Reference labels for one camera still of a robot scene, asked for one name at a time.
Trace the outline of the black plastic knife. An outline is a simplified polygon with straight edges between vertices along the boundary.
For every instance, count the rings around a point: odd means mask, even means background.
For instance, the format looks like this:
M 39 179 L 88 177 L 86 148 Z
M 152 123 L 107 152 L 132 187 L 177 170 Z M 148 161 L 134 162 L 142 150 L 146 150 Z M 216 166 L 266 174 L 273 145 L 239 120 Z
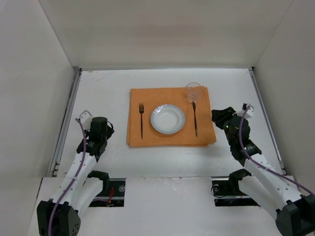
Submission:
M 198 137 L 198 130 L 197 130 L 197 120 L 196 120 L 196 104 L 195 102 L 191 102 L 194 112 L 194 129 L 195 129 L 195 135 Z

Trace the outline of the black plastic fork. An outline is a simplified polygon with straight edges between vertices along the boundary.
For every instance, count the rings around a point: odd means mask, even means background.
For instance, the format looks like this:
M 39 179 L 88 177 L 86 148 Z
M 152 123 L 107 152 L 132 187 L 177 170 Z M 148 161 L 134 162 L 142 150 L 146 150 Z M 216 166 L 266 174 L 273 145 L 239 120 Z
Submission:
M 143 138 L 143 114 L 144 114 L 144 104 L 139 104 L 139 113 L 141 115 L 141 138 Z

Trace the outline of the clear plastic cup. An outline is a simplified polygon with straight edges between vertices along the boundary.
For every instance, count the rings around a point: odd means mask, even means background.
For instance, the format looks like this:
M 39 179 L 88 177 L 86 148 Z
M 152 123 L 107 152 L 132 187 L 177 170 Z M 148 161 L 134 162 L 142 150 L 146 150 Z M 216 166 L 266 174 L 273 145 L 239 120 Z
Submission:
M 191 82 L 186 86 L 187 99 L 189 102 L 196 102 L 200 97 L 202 86 L 199 83 Z

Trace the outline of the orange cloth placemat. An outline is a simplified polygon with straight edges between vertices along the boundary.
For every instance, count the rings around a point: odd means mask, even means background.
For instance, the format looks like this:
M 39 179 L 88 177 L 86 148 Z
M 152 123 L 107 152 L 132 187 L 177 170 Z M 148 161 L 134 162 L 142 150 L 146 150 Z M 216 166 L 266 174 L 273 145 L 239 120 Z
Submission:
M 139 104 L 144 104 L 143 138 L 141 138 L 141 115 Z M 164 104 L 179 107 L 185 115 L 184 127 L 175 134 L 165 135 L 157 132 L 151 125 L 153 110 Z M 182 88 L 132 88 L 127 124 L 126 142 L 130 147 L 151 146 L 206 146 L 217 141 L 212 122 L 208 88 L 202 86 L 196 102 L 198 137 L 194 129 L 194 112 L 187 99 L 187 90 Z

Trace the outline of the white paper bowl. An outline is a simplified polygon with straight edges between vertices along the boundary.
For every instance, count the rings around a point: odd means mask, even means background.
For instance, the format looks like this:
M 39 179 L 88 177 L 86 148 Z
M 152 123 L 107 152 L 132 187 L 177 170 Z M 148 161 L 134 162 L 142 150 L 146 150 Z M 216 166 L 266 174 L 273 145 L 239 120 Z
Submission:
M 175 134 L 185 124 L 183 111 L 172 104 L 164 104 L 156 107 L 150 117 L 152 127 L 159 133 L 165 135 Z

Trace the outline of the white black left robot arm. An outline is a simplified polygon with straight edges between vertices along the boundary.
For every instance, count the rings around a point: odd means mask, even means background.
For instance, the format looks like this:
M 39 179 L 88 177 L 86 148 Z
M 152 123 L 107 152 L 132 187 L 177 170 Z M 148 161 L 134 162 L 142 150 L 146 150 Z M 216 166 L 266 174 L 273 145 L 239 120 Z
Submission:
M 99 193 L 110 187 L 109 174 L 95 171 L 94 167 L 114 133 L 113 124 L 107 118 L 92 116 L 76 121 L 83 139 L 71 167 L 54 195 L 40 201 L 36 209 L 41 236 L 76 236 L 85 210 Z

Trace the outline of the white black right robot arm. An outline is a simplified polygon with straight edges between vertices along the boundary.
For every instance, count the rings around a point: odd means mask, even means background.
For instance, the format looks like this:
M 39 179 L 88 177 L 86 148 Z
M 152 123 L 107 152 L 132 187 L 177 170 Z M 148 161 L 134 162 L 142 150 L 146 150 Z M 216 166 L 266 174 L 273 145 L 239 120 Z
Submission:
M 315 195 L 296 181 L 278 173 L 259 147 L 250 140 L 248 119 L 253 106 L 244 104 L 240 112 L 232 107 L 212 110 L 212 121 L 223 130 L 234 159 L 242 169 L 227 180 L 214 180 L 216 199 L 249 196 L 275 220 L 283 236 L 305 236 L 315 230 Z

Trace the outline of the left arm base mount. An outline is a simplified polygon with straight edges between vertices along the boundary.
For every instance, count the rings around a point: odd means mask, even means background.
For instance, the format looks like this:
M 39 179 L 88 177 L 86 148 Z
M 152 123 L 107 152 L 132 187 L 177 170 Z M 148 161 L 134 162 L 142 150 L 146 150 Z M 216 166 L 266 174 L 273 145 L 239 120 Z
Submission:
M 102 181 L 102 191 L 98 193 L 89 207 L 124 207 L 125 178 L 110 178 L 109 174 L 101 171 L 91 171 L 88 178 L 97 178 Z

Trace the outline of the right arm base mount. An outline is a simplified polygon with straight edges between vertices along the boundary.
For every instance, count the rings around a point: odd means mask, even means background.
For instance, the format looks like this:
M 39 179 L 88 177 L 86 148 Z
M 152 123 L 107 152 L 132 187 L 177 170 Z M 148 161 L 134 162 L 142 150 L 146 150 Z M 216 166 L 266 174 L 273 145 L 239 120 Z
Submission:
M 232 172 L 228 177 L 212 179 L 211 193 L 216 207 L 245 207 L 259 204 L 239 189 L 239 181 L 251 176 L 245 169 Z

